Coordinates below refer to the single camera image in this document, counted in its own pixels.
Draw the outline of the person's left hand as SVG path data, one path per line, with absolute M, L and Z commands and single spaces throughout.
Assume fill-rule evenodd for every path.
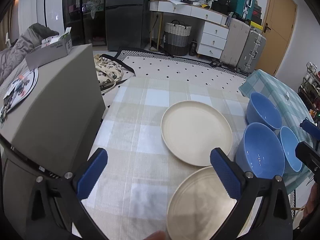
M 166 240 L 166 234 L 164 231 L 156 231 L 143 240 Z

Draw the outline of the person's right hand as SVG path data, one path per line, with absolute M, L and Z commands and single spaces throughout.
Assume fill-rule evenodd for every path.
M 306 205 L 303 210 L 303 219 L 305 219 L 309 214 L 312 213 L 314 208 L 316 207 L 319 200 L 319 190 L 318 190 L 318 184 L 314 183 L 310 195 L 308 197 L 308 201 L 306 202 Z

